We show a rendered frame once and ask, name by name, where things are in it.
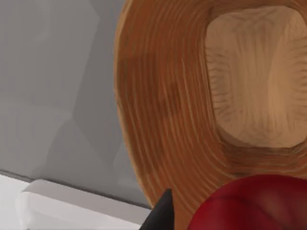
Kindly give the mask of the brown wicker basket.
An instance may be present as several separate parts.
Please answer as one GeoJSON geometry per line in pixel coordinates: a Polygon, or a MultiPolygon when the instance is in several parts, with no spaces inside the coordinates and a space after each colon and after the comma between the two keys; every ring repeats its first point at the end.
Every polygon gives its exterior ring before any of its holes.
{"type": "Polygon", "coordinates": [[[114,57],[118,116],[152,207],[174,230],[237,179],[307,180],[307,0],[127,0],[114,57]]]}

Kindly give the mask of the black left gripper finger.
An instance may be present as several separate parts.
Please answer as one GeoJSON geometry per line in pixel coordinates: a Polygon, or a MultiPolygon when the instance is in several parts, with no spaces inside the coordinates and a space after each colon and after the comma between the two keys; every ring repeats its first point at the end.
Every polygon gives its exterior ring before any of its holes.
{"type": "Polygon", "coordinates": [[[166,189],[139,230],[174,230],[172,190],[166,189]]]}

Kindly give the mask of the red apple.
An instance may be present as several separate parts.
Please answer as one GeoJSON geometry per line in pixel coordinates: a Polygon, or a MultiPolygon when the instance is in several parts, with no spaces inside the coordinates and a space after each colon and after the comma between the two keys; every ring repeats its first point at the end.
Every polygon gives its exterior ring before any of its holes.
{"type": "Polygon", "coordinates": [[[204,201],[188,230],[307,230],[307,180],[270,174],[232,181],[204,201]]]}

